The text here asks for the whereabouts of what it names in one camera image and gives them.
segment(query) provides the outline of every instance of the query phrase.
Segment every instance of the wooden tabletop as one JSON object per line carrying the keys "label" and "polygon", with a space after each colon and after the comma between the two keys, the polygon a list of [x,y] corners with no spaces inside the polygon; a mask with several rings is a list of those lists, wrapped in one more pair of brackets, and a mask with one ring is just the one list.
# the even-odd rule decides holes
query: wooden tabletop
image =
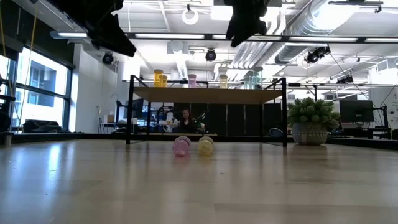
{"label": "wooden tabletop", "polygon": [[266,103],[282,95],[280,90],[154,87],[134,87],[134,93],[148,102],[247,105]]}

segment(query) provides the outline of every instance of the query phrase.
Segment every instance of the potted plant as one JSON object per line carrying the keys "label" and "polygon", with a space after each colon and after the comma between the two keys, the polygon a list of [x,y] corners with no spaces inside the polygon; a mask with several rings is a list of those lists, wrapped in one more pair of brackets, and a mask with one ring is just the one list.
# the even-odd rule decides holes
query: potted plant
{"label": "potted plant", "polygon": [[287,121],[292,127],[294,141],[299,144],[319,146],[328,138],[327,128],[338,128],[340,114],[333,112],[332,101],[296,99],[287,106]]}

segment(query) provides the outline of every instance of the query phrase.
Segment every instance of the green plant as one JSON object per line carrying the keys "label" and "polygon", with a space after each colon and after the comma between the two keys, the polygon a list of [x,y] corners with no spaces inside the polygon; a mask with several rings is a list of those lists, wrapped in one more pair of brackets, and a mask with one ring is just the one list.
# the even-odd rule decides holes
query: green plant
{"label": "green plant", "polygon": [[314,101],[311,98],[299,100],[287,105],[287,122],[294,123],[318,123],[326,128],[338,128],[340,114],[333,112],[333,102],[323,100]]}

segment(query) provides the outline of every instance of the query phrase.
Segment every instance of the computer monitor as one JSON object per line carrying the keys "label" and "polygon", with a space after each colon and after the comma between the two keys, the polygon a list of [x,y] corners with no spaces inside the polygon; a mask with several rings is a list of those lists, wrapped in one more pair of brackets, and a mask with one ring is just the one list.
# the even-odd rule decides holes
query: computer monitor
{"label": "computer monitor", "polygon": [[[132,101],[132,117],[133,118],[141,118],[143,117],[142,115],[142,108],[144,106],[144,99],[137,99]],[[128,112],[127,112],[127,107],[124,108],[124,118],[127,118]]]}
{"label": "computer monitor", "polygon": [[341,122],[374,122],[370,100],[340,100]]}

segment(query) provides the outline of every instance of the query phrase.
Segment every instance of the wooden floor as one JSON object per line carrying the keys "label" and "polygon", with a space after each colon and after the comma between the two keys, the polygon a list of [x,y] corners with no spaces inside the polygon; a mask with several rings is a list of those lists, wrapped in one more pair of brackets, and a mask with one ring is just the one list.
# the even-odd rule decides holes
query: wooden floor
{"label": "wooden floor", "polygon": [[397,223],[398,153],[81,140],[0,149],[0,223]]}

